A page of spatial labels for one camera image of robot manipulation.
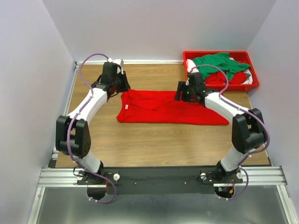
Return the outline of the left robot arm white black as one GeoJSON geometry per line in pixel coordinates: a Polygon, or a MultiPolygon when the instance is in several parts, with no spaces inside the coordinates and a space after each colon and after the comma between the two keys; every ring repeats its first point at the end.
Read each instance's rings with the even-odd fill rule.
{"type": "Polygon", "coordinates": [[[55,148],[87,172],[91,183],[99,184],[106,177],[103,176],[102,161],[91,151],[89,125],[97,111],[111,97],[130,90],[126,72],[123,70],[123,60],[105,62],[102,74],[93,84],[89,84],[88,88],[88,94],[76,109],[57,118],[55,148]]]}

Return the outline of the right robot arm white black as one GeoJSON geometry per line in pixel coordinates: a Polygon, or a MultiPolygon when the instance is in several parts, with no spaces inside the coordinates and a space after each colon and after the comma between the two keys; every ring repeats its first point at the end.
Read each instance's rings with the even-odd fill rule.
{"type": "Polygon", "coordinates": [[[270,135],[261,111],[242,107],[225,98],[221,91],[206,88],[199,72],[188,74],[187,81],[178,83],[175,100],[198,103],[218,113],[232,125],[231,149],[211,174],[203,175],[204,178],[227,182],[250,155],[262,151],[261,145],[269,145],[270,135]]]}

